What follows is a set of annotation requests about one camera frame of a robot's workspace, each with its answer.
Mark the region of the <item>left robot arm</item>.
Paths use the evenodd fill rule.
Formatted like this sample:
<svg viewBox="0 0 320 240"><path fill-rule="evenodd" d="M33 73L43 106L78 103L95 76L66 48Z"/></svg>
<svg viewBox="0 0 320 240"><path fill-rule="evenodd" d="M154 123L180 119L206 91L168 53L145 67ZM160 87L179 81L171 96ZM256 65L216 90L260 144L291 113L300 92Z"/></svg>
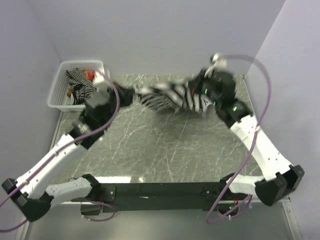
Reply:
<svg viewBox="0 0 320 240"><path fill-rule="evenodd" d="M52 181L68 163L86 152L104 135L118 110L133 103L135 93L133 87L118 84L92 93L79 118L45 156L22 176L8 178L2 183L2 188L27 221L39 220L51 208L63 202L100 199L101 183L91 174L58 185L53 185Z"/></svg>

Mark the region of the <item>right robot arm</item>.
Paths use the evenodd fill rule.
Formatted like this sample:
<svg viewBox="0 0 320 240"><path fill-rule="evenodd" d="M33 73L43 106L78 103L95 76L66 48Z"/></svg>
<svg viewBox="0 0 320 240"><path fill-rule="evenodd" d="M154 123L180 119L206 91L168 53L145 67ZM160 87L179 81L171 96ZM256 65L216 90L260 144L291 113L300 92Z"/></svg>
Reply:
<svg viewBox="0 0 320 240"><path fill-rule="evenodd" d="M305 175L304 169L279 152L251 109L236 98L233 74L222 69L202 69L194 80L191 95L209 98L219 119L248 149L247 157L253 158L262 172L260 176L236 172L222 178L221 197L230 200L236 194L253 195L271 207L294 192Z"/></svg>

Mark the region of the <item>black white striped tank top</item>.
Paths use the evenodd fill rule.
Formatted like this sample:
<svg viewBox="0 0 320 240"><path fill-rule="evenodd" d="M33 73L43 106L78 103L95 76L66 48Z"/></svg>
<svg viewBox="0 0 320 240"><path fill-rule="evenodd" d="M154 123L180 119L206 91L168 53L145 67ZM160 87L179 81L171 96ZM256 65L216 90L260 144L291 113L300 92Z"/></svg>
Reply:
<svg viewBox="0 0 320 240"><path fill-rule="evenodd" d="M173 109L191 111L205 114L208 107L214 102L202 92L202 83L208 78L205 76L206 69L190 78L179 78L167 82L158 82L152 85L142 85L134 89L135 96L140 104L152 111Z"/></svg>

